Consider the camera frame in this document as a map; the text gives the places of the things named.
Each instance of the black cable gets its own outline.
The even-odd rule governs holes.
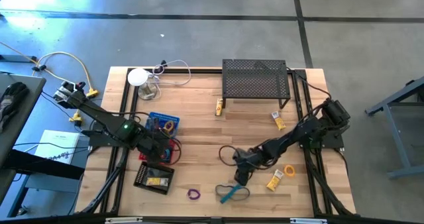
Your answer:
[[[75,205],[75,203],[77,201],[78,195],[80,194],[80,188],[81,188],[82,177],[83,176],[84,176],[84,173],[81,174],[81,177],[79,177],[79,180],[80,181],[79,181],[79,184],[78,184],[78,189],[77,189],[77,192],[75,193],[75,198],[74,198],[74,201],[72,202],[71,209],[69,209],[68,215],[71,213],[72,209],[74,208],[74,205]]]
[[[13,180],[12,182],[18,182],[19,180],[21,180],[21,178],[22,178],[22,174],[20,174],[20,176],[17,180]]]
[[[79,153],[79,152],[84,152],[84,151],[87,151],[87,149],[83,149],[83,150],[79,150],[79,151],[75,151],[75,152],[71,152],[71,153],[67,153],[66,155],[71,155],[71,154],[77,154],[77,153]],[[46,159],[44,159],[44,160],[38,160],[38,161],[35,161],[35,162],[30,162],[30,163],[28,163],[28,164],[25,164],[25,165],[33,165],[33,164],[38,164],[38,163],[40,163],[40,162],[44,162],[44,161],[47,161],[47,160],[51,160],[51,159],[49,159],[49,158],[46,158]]]
[[[88,148],[88,147],[63,147],[57,144],[52,144],[51,142],[26,142],[26,143],[15,144],[14,146],[26,145],[26,144],[49,144],[49,145],[56,146],[58,148]]]
[[[51,104],[53,104],[55,107],[57,107],[61,112],[63,112],[63,113],[65,113],[65,115],[67,116],[67,117],[69,117],[69,118],[71,118],[72,120],[74,120],[70,115],[68,115],[64,110],[62,110],[62,108],[60,108],[58,105],[56,105],[53,101],[50,101],[49,99],[47,99],[47,97],[45,97],[45,96],[43,96],[43,94],[45,94],[45,95],[47,95],[47,96],[49,96],[49,97],[51,97],[52,99],[54,99],[52,96],[50,96],[50,95],[48,95],[47,93],[45,93],[44,91],[42,91],[42,94],[41,94],[41,96],[43,97],[43,98],[45,98],[48,102],[50,102]]]
[[[134,118],[138,118],[138,122],[137,123],[140,123],[141,122],[141,118],[139,117],[139,116],[134,116]]]
[[[332,99],[331,98],[331,94],[328,92],[328,91],[324,91],[323,89],[321,89],[321,88],[318,88],[318,87],[315,87],[315,86],[313,86],[313,85],[311,85],[309,82],[307,82],[306,81],[306,79],[305,78],[303,78],[301,75],[299,75],[295,70],[293,70],[293,69],[291,69],[291,68],[289,68],[289,67],[287,67],[287,70],[289,70],[289,71],[291,71],[291,72],[293,72],[294,74],[296,74],[300,79],[302,79],[302,81],[303,82],[305,82],[308,86],[310,86],[310,87],[312,87],[313,89],[316,89],[316,90],[318,90],[318,91],[322,91],[323,93],[326,93],[328,96],[329,96],[329,98],[330,99]]]
[[[146,112],[143,112],[143,111],[114,112],[114,111],[105,111],[105,110],[102,110],[102,109],[98,109],[98,108],[92,107],[92,106],[90,106],[90,105],[88,105],[86,103],[82,103],[81,105],[85,105],[86,107],[88,107],[90,109],[93,109],[95,111],[103,112],[103,113],[106,113],[106,114],[112,114],[112,115],[143,114],[143,115],[150,116],[149,113],[146,113]]]
[[[162,129],[159,129],[159,131],[163,134],[163,135],[165,135],[167,138],[169,138],[169,139],[171,139],[171,140],[173,140],[176,144],[177,144],[177,146],[178,146],[178,150],[172,150],[172,151],[178,151],[179,152],[179,154],[178,154],[178,158],[173,162],[173,163],[169,163],[168,165],[174,165],[174,164],[176,164],[178,161],[180,161],[180,158],[181,158],[181,155],[182,155],[182,144],[181,144],[181,142],[178,140],[178,139],[176,139],[176,138],[172,138],[172,137],[170,137],[169,135],[167,135]]]
[[[219,151],[218,151],[218,157],[219,157],[219,160],[221,160],[221,162],[223,163],[223,164],[225,164],[225,165],[227,165],[227,166],[237,166],[238,164],[229,164],[229,163],[226,163],[224,160],[223,160],[223,157],[221,156],[221,151],[222,151],[222,149],[223,148],[232,148],[236,153],[237,153],[237,155],[238,156],[240,156],[240,152],[235,148],[235,147],[233,147],[233,146],[231,146],[231,145],[224,145],[224,146],[222,146],[220,149],[219,149]]]
[[[344,156],[344,155],[342,154],[342,152],[340,152],[340,150],[339,150],[339,149],[337,149],[337,148],[335,148],[335,149],[334,149],[334,151],[338,152],[338,154],[340,154],[340,156],[342,157],[342,159],[343,159],[343,161],[344,161],[344,165],[346,166],[346,173],[347,173],[347,176],[349,176],[349,169],[347,168],[347,161],[346,161],[345,156]]]

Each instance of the metal legs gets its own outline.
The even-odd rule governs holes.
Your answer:
[[[400,160],[402,162],[403,168],[393,172],[388,172],[389,178],[399,178],[403,176],[424,173],[424,165],[411,166],[411,162],[409,161],[408,155],[406,153],[406,149],[404,147],[404,144],[400,136],[401,131],[396,126],[396,122],[393,118],[392,111],[391,111],[392,106],[394,105],[407,106],[408,105],[407,103],[399,103],[399,102],[417,93],[418,90],[423,87],[423,85],[424,85],[424,77],[414,82],[411,82],[410,84],[406,85],[404,88],[400,89],[398,92],[389,96],[385,100],[365,110],[365,113],[368,116],[371,116],[378,111],[383,111],[384,114],[386,115],[390,129],[392,131],[392,135],[395,140],[396,148],[397,148],[397,151],[399,152],[399,156],[400,156]]]

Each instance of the gray floor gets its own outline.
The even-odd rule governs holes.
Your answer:
[[[301,0],[301,4],[305,16],[424,16],[422,0]],[[295,15],[293,0],[2,0],[0,8]],[[153,65],[162,59],[182,59],[191,66],[220,66],[223,58],[285,59],[292,68],[305,67],[296,22],[7,18],[0,22],[0,30],[1,41],[26,54],[60,50],[75,54],[87,64],[94,87],[101,91],[110,66]],[[325,70],[330,92],[352,116],[344,135],[345,155],[357,212],[366,217],[424,222],[424,176],[387,178],[387,171],[401,167],[394,141],[381,114],[373,118],[364,114],[365,108],[424,74],[422,30],[424,24],[306,23],[313,66]],[[0,47],[0,54],[12,52]],[[53,57],[47,64],[70,80],[85,79],[69,58]],[[77,72],[71,73],[71,67]],[[2,63],[0,70],[31,73],[28,64]],[[43,76],[48,78],[45,91],[53,93],[60,82]],[[53,112],[49,117],[47,109]],[[40,99],[19,142],[39,140],[44,129],[74,130],[61,111]],[[19,182],[0,206],[0,217],[17,188]],[[27,216],[66,214],[72,198],[34,191],[24,202],[33,210]],[[41,209],[41,204],[51,208]]]

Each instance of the yellow snack bar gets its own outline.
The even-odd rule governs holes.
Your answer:
[[[283,122],[283,119],[281,119],[280,114],[278,114],[278,111],[271,113],[272,118],[274,118],[278,130],[281,131],[282,129],[284,129],[286,127],[286,125]]]
[[[274,176],[272,176],[271,181],[268,183],[266,187],[272,190],[273,192],[275,192],[278,184],[280,183],[281,178],[283,178],[283,175],[284,175],[283,172],[276,170],[274,172]]]
[[[146,186],[168,187],[168,179],[167,178],[147,178]]]
[[[216,116],[221,116],[221,113],[223,112],[223,100],[218,99],[217,102],[217,110],[215,111]]]

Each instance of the wooden table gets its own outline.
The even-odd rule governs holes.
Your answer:
[[[322,69],[307,69],[311,85],[327,90]],[[111,67],[101,106],[118,111],[125,84],[126,67]],[[187,74],[164,74],[162,80],[182,82]],[[258,170],[247,184],[251,195],[245,201],[219,203],[215,195],[217,184],[233,181],[236,167],[225,166],[218,158],[218,150],[224,144],[248,149],[266,139],[280,137],[289,132],[297,122],[293,97],[281,110],[287,128],[279,131],[271,112],[278,110],[277,100],[228,99],[220,117],[214,116],[217,99],[221,97],[221,74],[193,74],[185,86],[161,85],[162,96],[154,101],[139,99],[137,111],[155,111],[181,119],[178,138],[183,144],[181,160],[175,168],[170,192],[164,196],[133,186],[140,166],[139,152],[130,152],[125,173],[119,215],[143,216],[221,216],[221,217],[312,217],[311,197],[307,181],[303,151],[292,145],[278,163],[269,170]],[[301,98],[303,90],[299,83]],[[313,107],[327,97],[315,89],[309,89]],[[130,88],[127,110],[130,107],[133,87]],[[83,209],[94,198],[105,181],[111,148],[102,147],[87,161],[87,168],[79,191],[76,211]],[[230,158],[233,150],[224,149],[223,156]],[[329,186],[347,209],[354,212],[352,194],[342,158],[334,150],[323,150],[325,173]],[[293,178],[283,177],[276,192],[266,188],[275,169],[284,165],[294,166]],[[190,188],[198,189],[201,198],[187,198]],[[111,188],[109,207],[114,198]],[[317,188],[320,207],[324,210],[323,196]]]

